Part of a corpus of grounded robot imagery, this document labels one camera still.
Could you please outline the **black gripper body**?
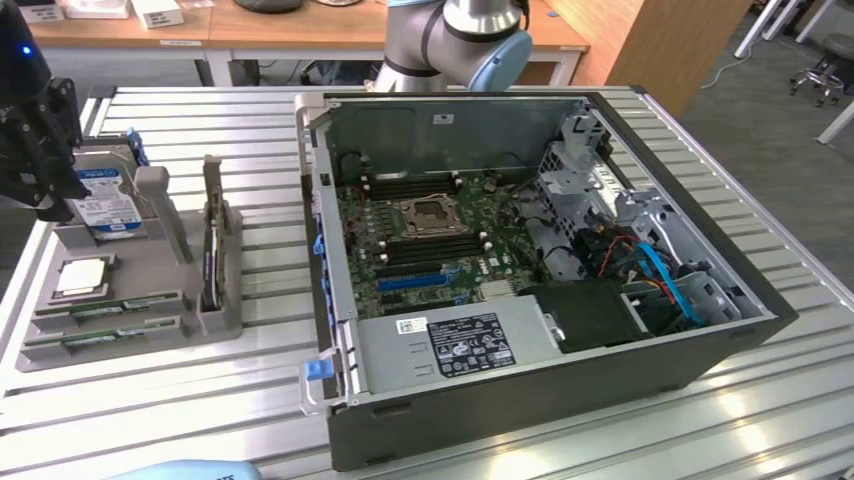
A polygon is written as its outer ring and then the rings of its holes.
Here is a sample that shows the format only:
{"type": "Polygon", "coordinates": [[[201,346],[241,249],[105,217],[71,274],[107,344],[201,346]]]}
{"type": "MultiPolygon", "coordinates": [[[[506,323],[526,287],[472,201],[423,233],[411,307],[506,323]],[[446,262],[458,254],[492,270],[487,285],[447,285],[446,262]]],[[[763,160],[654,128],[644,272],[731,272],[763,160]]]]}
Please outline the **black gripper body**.
{"type": "Polygon", "coordinates": [[[1,2],[0,34],[0,102],[1,107],[8,108],[37,97],[52,79],[52,73],[13,1],[1,2]]]}

